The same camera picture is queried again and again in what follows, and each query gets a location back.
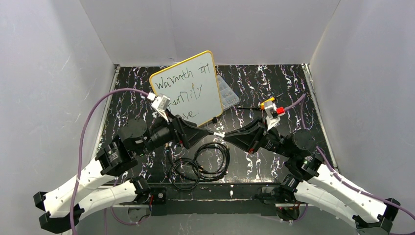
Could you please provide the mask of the yellow framed whiteboard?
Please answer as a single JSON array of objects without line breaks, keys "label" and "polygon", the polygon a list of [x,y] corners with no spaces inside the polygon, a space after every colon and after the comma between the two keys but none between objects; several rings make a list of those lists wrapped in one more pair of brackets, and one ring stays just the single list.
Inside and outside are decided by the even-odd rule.
[{"label": "yellow framed whiteboard", "polygon": [[152,74],[153,93],[170,98],[167,109],[173,115],[206,124],[222,115],[222,99],[213,53],[209,50]]}]

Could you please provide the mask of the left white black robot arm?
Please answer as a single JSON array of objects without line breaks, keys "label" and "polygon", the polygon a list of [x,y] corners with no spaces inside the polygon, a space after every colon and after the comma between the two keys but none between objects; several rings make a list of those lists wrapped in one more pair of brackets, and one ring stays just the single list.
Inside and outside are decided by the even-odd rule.
[{"label": "left white black robot arm", "polygon": [[142,119],[129,120],[112,142],[74,177],[53,191],[40,191],[33,196],[35,206],[45,212],[39,218],[40,227],[60,234],[95,211],[119,203],[145,202],[151,189],[143,177],[104,190],[99,187],[137,166],[139,157],[167,143],[190,149],[212,134],[180,116],[174,116],[170,122],[159,118],[152,127]]}]

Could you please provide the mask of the black white marker pen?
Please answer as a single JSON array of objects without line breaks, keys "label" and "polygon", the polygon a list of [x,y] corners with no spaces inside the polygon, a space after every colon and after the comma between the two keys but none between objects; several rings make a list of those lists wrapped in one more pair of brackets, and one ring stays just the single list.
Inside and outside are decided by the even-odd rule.
[{"label": "black white marker pen", "polygon": [[224,133],[213,132],[213,135],[223,138],[225,136]]}]

